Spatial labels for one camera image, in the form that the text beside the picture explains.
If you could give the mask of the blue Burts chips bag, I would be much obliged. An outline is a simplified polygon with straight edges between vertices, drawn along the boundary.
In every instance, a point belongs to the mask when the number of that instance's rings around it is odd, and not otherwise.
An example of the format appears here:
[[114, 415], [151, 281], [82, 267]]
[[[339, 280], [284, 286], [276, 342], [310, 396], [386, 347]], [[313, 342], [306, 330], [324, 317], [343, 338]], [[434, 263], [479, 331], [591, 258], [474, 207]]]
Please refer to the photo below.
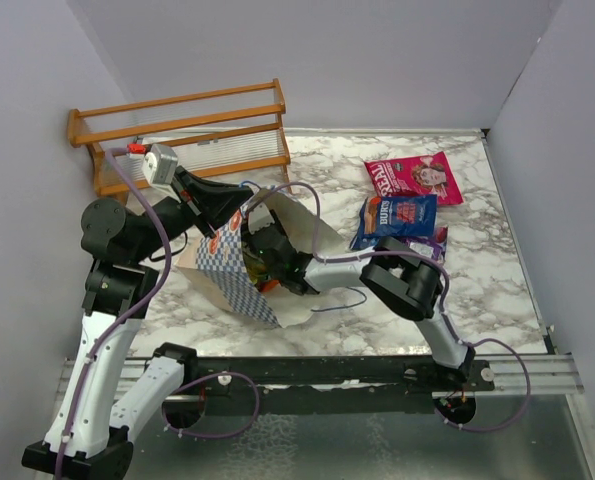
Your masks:
[[378, 237], [379, 240], [429, 236], [435, 229], [436, 214], [435, 195], [370, 197], [359, 211], [355, 236]]

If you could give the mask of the blue checkered paper bag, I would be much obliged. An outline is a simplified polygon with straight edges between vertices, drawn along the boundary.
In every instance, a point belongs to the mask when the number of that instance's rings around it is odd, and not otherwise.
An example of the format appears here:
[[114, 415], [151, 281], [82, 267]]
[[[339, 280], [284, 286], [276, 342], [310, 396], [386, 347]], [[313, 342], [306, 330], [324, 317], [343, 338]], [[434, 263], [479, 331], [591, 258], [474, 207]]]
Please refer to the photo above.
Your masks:
[[362, 288], [368, 264], [341, 246], [342, 237], [315, 209], [277, 188], [244, 188], [252, 197], [226, 218], [212, 238], [200, 238], [176, 268], [217, 308], [283, 327], [278, 301]]

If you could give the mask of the purple snack packet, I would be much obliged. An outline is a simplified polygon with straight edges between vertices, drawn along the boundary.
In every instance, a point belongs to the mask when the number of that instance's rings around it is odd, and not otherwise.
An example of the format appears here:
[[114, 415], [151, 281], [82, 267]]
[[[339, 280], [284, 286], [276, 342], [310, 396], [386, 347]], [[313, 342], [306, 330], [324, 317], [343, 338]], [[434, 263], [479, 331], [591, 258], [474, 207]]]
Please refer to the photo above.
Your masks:
[[423, 237], [404, 237], [402, 242], [416, 253], [443, 264], [447, 252], [448, 227], [437, 226], [433, 234]]

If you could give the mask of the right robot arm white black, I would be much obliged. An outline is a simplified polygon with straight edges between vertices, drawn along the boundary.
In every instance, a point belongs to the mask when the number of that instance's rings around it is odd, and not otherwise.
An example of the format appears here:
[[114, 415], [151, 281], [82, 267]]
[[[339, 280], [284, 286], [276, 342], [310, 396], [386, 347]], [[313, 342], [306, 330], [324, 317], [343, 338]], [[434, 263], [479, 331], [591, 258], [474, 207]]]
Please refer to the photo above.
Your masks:
[[278, 223], [247, 222], [243, 241], [270, 278], [296, 295], [365, 287], [397, 316], [412, 321], [431, 349], [438, 383], [458, 391], [473, 376], [474, 348], [457, 334], [445, 311], [449, 280], [441, 265], [402, 242], [383, 237], [350, 254], [318, 258], [297, 250]]

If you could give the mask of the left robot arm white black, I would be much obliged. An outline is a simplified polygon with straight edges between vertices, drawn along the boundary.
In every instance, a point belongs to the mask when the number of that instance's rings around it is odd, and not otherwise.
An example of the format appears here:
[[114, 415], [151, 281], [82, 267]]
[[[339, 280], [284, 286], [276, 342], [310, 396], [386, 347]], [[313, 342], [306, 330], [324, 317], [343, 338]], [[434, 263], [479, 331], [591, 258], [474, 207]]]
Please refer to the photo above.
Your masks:
[[45, 437], [23, 452], [23, 467], [56, 479], [122, 479], [144, 426], [172, 392], [197, 385], [197, 354], [168, 346], [122, 397], [116, 395], [130, 346], [150, 300], [172, 266], [171, 240], [197, 228], [213, 237], [253, 195], [179, 167], [173, 194], [137, 215], [110, 197], [81, 217], [81, 247], [93, 257], [85, 282], [77, 357], [61, 407]]

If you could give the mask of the blue Kettle chips bag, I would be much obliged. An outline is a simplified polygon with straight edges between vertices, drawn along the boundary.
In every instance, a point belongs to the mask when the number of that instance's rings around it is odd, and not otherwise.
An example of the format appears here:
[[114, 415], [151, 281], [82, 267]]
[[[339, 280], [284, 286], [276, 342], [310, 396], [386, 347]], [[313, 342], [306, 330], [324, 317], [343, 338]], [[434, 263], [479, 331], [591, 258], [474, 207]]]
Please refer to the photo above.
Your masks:
[[350, 243], [350, 249], [353, 251], [363, 250], [375, 246], [379, 242], [378, 237], [364, 237], [356, 235]]

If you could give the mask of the pink Real crisps bag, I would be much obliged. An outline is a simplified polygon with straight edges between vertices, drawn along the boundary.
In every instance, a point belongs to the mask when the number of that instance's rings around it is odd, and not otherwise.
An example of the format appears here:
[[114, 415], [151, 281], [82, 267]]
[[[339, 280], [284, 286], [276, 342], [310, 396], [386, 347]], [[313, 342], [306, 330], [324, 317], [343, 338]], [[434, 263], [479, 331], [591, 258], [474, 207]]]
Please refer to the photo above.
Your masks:
[[463, 197], [444, 152], [364, 163], [382, 197], [435, 195], [439, 206], [456, 206]]

